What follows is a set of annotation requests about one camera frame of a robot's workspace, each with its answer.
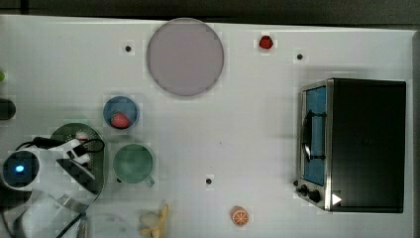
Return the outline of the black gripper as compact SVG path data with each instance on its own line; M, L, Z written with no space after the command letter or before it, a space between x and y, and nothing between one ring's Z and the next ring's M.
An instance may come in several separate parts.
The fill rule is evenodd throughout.
M58 159L56 162L80 185L92 193L99 192L99 185L95 176L74 160Z

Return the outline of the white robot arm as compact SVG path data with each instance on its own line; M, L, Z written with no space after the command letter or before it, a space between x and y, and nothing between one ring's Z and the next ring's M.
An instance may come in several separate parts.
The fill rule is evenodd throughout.
M37 137L1 164L1 179L31 194L29 207L14 222L17 238L57 238L97 197L96 176L84 165L91 151L77 139Z

